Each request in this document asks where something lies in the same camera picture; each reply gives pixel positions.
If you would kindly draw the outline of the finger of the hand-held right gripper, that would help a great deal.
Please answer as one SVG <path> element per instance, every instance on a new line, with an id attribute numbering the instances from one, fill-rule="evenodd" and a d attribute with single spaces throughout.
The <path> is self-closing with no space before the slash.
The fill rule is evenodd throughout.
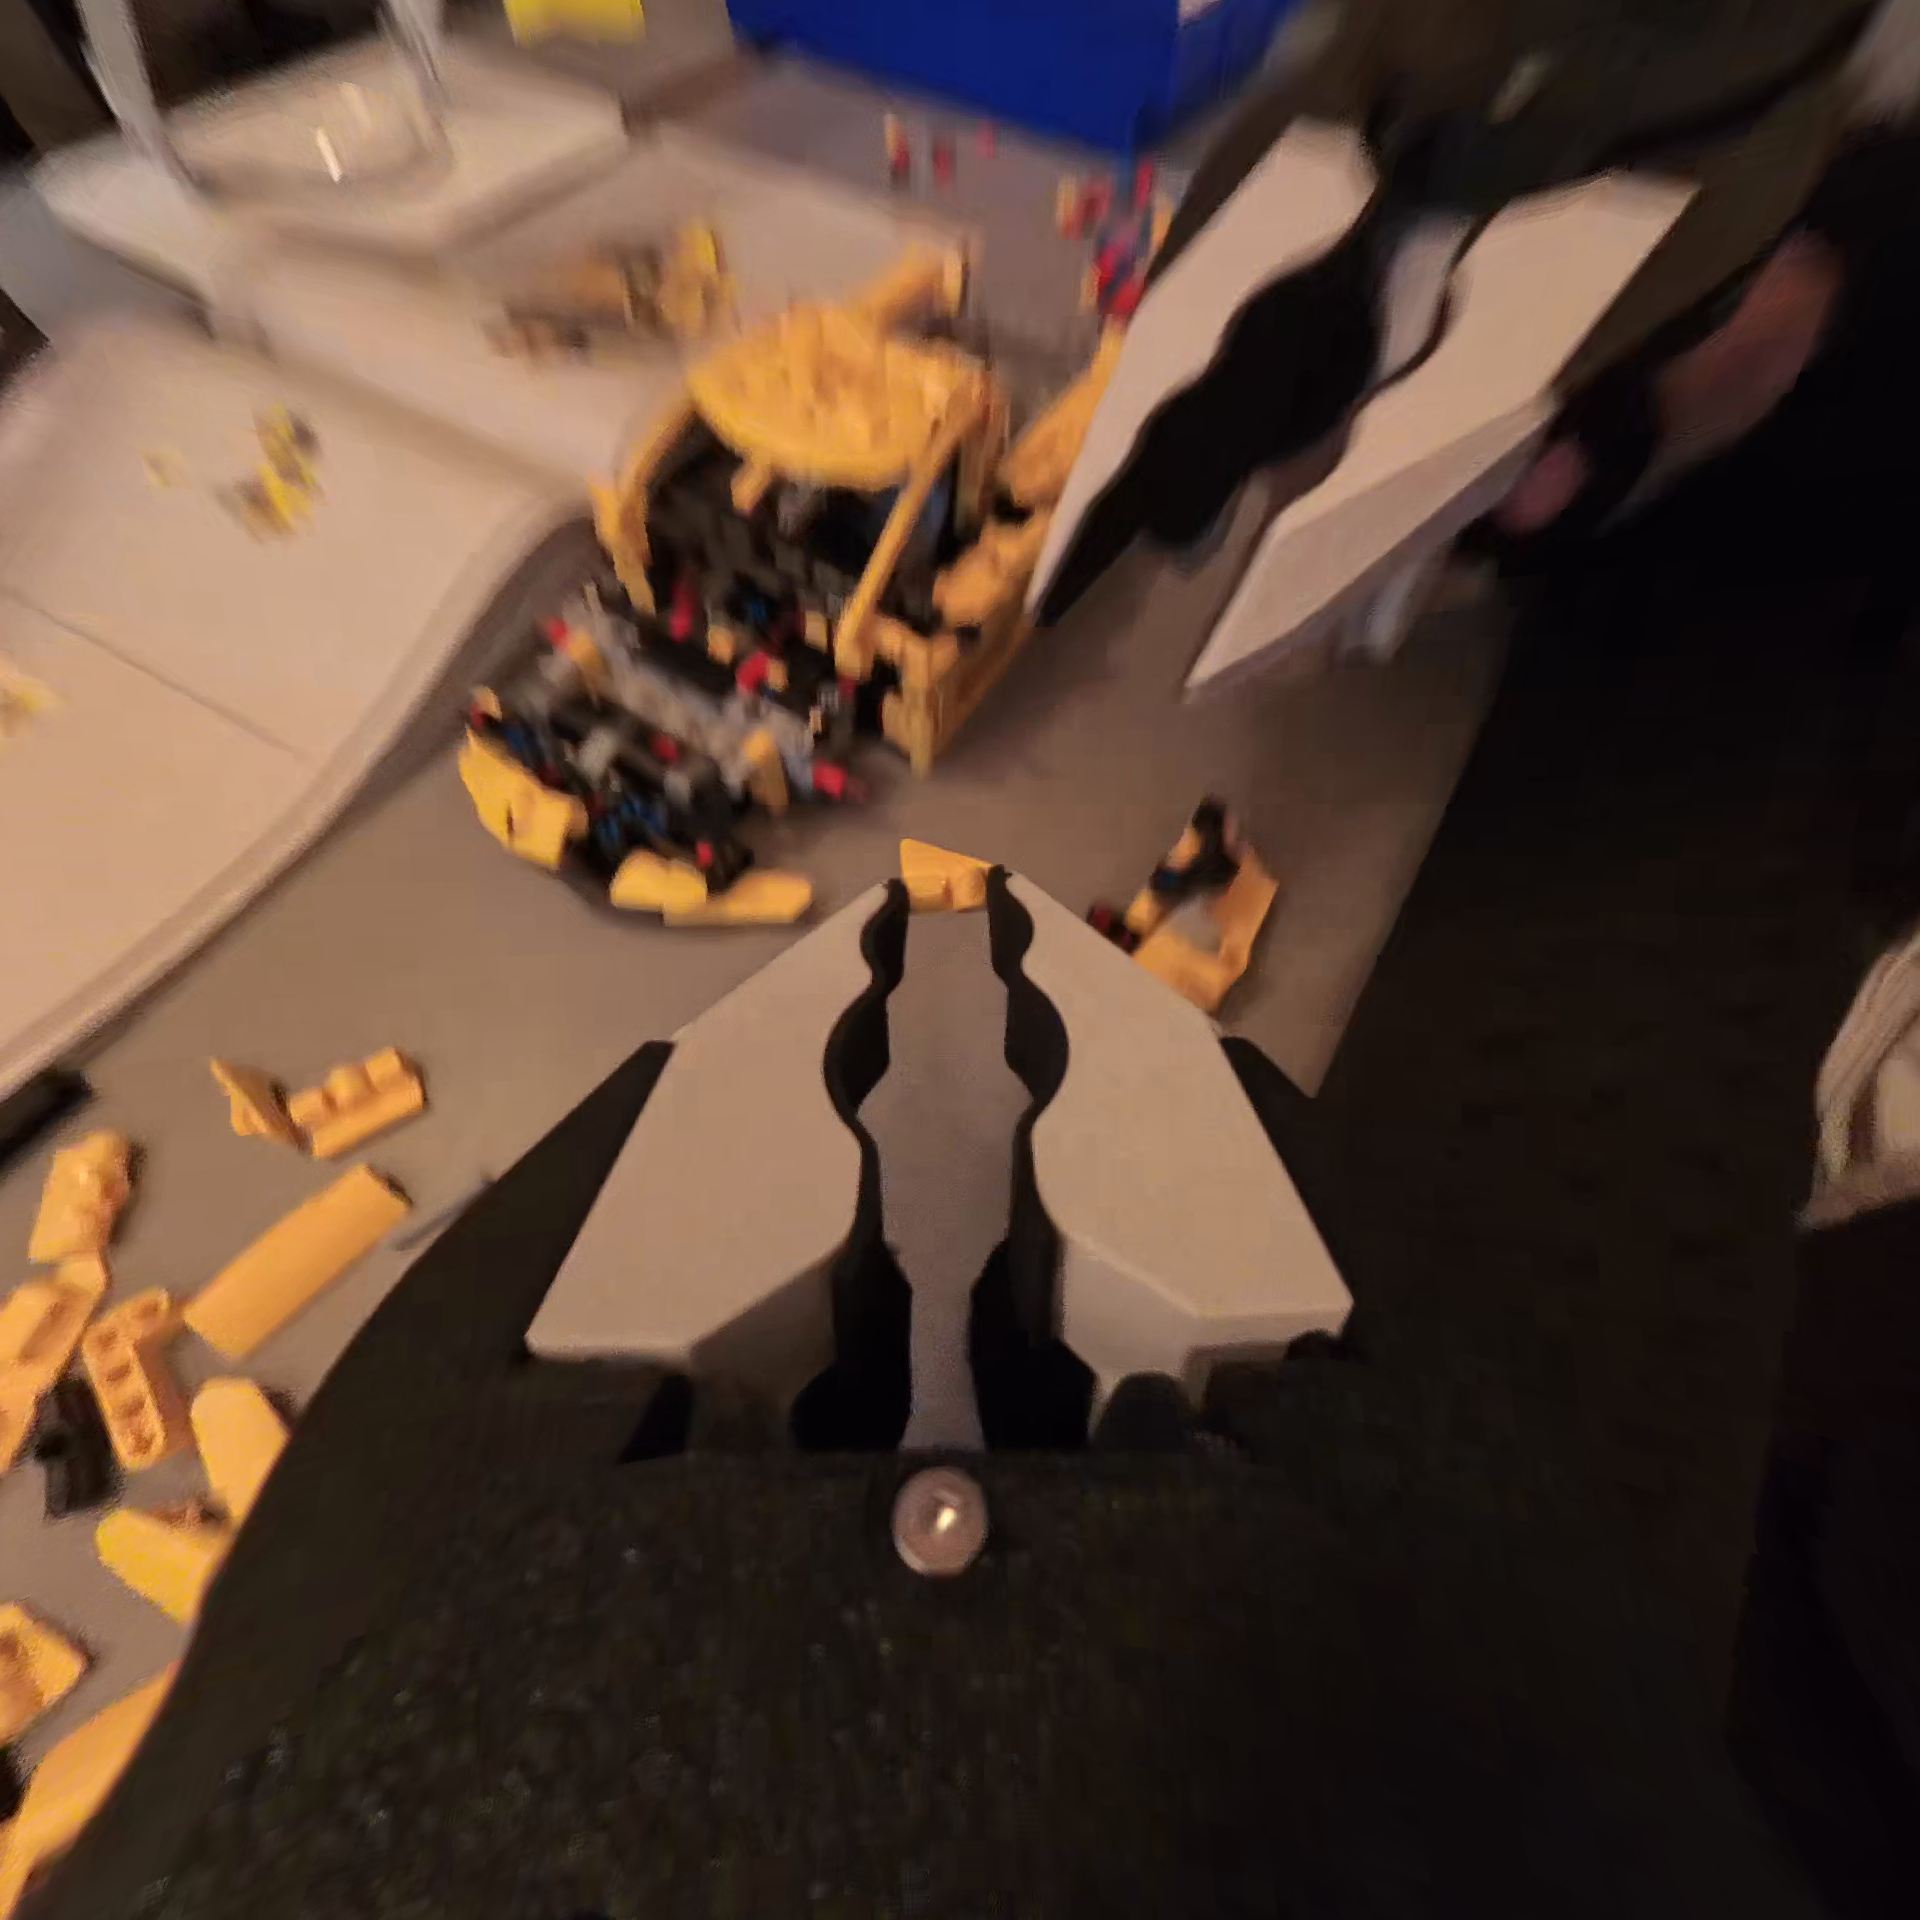
<path id="1" fill-rule="evenodd" d="M 1392 660 L 1453 537 L 1533 458 L 1574 350 L 1688 201 L 1688 179 L 1586 179 L 1506 206 L 1458 262 L 1438 344 L 1263 528 L 1185 687 L 1320 651 Z"/>
<path id="2" fill-rule="evenodd" d="M 1129 556 L 1192 556 L 1248 484 L 1327 469 L 1365 402 L 1422 363 L 1422 143 L 1363 141 L 1345 228 L 1285 257 L 1260 214 L 1276 146 L 1167 245 L 1093 408 L 1030 588 L 1063 620 Z"/>

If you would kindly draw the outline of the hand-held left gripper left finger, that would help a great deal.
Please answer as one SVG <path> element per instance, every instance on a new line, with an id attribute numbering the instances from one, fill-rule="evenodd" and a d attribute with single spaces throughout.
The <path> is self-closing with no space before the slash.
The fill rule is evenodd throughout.
<path id="1" fill-rule="evenodd" d="M 897 882 L 684 1026 L 526 1347 L 550 1362 L 652 1362 L 690 1376 L 817 1376 L 836 1347 L 829 1270 L 858 1216 L 861 1147 L 829 1094 L 829 1037 L 861 992 L 891 992 Z"/>

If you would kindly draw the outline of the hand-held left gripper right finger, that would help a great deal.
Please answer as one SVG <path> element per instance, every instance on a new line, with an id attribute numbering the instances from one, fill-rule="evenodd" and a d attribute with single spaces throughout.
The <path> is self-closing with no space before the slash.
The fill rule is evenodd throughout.
<path id="1" fill-rule="evenodd" d="M 1215 1021 L 1052 900 L 990 872 L 1017 1126 L 1009 1266 L 1022 1331 L 1111 1397 L 1167 1376 L 1203 1397 L 1349 1324 L 1357 1297 Z"/>

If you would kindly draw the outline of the yellow brick subassembly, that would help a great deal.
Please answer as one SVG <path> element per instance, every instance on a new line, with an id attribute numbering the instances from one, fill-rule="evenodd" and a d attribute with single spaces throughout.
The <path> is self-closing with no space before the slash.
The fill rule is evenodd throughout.
<path id="1" fill-rule="evenodd" d="M 1208 792 L 1126 905 L 1093 900 L 1089 925 L 1140 969 L 1215 1018 L 1253 959 L 1280 895 L 1230 806 Z"/>

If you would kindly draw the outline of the yellow brick car model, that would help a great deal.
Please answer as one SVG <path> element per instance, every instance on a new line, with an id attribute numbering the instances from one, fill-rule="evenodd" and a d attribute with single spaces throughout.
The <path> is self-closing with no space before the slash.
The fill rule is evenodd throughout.
<path id="1" fill-rule="evenodd" d="M 929 776 L 1031 636 L 1030 588 L 1126 319 L 1025 424 L 963 336 L 970 253 L 906 252 L 706 350 L 594 486 L 597 562 L 468 699 L 462 782 L 515 863 L 661 925 L 793 925 L 755 819 Z"/>

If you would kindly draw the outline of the small yellow brick connector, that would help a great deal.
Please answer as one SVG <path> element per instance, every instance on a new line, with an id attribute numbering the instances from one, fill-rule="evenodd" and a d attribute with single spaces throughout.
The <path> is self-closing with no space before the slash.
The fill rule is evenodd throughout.
<path id="1" fill-rule="evenodd" d="M 914 913 L 970 913 L 990 900 L 996 865 L 968 851 L 906 835 L 897 876 Z"/>

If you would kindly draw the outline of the grey desk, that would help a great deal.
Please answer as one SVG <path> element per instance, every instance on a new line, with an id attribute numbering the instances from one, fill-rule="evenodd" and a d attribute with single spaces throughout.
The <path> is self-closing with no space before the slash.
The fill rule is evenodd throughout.
<path id="1" fill-rule="evenodd" d="M 1298 655 L 1183 703 L 1192 629 L 1230 547 L 1198 574 L 1106 581 L 974 711 L 932 780 L 882 760 L 877 798 L 775 865 L 813 876 L 824 913 L 897 869 L 897 838 L 1002 859 L 1081 912 L 1125 896 L 1203 792 L 1237 802 L 1280 865 L 1280 912 L 1227 1003 L 1303 1089 L 1320 1089 L 1433 841 L 1498 683 L 1488 608 L 1428 611 L 1388 662 Z M 326 841 L 85 1062 L 78 1130 L 147 1148 L 114 1260 L 122 1289 L 185 1297 L 326 1172 L 228 1131 L 211 1054 L 306 1077 L 383 1045 L 414 1050 L 428 1113 L 374 1153 L 414 1201 L 406 1234 L 330 1285 L 243 1374 L 306 1406 L 330 1363 L 450 1209 L 502 1175 L 638 1045 L 691 1021 L 787 932 L 651 929 L 518 869 L 474 823 L 450 717 Z M 914 1446 L 976 1446 L 968 1289 L 1002 1224 L 1019 1085 L 974 916 L 908 944 L 896 1069 L 868 1103 L 886 1221 L 914 1299 Z"/>

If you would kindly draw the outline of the person's right hand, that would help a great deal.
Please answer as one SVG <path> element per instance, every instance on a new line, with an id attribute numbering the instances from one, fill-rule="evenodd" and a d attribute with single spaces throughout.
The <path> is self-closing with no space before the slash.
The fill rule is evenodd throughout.
<path id="1" fill-rule="evenodd" d="M 1843 253 L 1826 238 L 1793 230 L 1712 331 L 1625 380 L 1621 408 L 1579 408 L 1494 509 L 1494 528 L 1542 534 L 1597 489 L 1632 486 L 1740 441 L 1815 360 L 1843 278 Z"/>

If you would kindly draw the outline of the pile of small coloured pins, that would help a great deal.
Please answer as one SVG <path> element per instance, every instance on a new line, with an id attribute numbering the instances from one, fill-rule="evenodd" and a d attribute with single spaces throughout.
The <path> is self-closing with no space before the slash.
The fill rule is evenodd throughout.
<path id="1" fill-rule="evenodd" d="M 959 143 L 945 122 L 914 128 L 882 110 L 882 179 L 891 191 L 923 189 L 958 201 L 963 186 Z M 1045 206 L 1052 236 L 1077 252 L 1077 313 L 1125 326 L 1171 224 L 1163 164 L 1132 157 L 1125 170 L 1077 165 L 1054 179 Z"/>

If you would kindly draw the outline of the blue plastic bin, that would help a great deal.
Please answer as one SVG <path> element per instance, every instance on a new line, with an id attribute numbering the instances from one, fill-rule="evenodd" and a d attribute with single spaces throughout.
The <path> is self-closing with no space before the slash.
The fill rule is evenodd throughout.
<path id="1" fill-rule="evenodd" d="M 1248 81 L 1298 4 L 726 4 L 733 32 L 1000 122 L 1140 153 Z"/>

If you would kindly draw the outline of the pile of yellow brick pieces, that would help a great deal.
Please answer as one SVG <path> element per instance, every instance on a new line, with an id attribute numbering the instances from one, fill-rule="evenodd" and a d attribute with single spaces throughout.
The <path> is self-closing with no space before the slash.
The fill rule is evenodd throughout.
<path id="1" fill-rule="evenodd" d="M 185 1635 L 258 1506 L 290 1422 L 238 1370 L 358 1266 L 412 1210 L 364 1148 L 426 1117 L 403 1049 L 336 1065 L 303 1089 L 208 1062 L 243 1138 L 344 1162 L 191 1297 L 118 1289 L 112 1249 L 139 1153 L 97 1130 L 48 1162 L 22 1283 L 5 1293 L 5 1475 L 36 1467 L 43 1517 L 71 1556 Z"/>

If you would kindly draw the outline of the open instruction booklet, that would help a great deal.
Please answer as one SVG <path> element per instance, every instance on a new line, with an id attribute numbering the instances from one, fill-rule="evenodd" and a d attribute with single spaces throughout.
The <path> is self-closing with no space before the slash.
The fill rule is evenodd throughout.
<path id="1" fill-rule="evenodd" d="M 8 1096 L 326 833 L 690 353 L 497 350 L 499 297 L 344 252 L 228 269 L 5 395 Z"/>

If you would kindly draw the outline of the white document stand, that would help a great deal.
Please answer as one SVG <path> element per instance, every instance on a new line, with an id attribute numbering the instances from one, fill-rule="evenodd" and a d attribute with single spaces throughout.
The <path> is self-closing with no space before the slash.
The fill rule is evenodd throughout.
<path id="1" fill-rule="evenodd" d="M 107 129 L 32 170 L 48 214 L 196 280 L 243 245 L 428 257 L 584 182 L 628 146 L 619 95 L 450 28 L 448 4 L 374 4 L 374 32 L 165 104 L 142 4 L 78 4 Z"/>

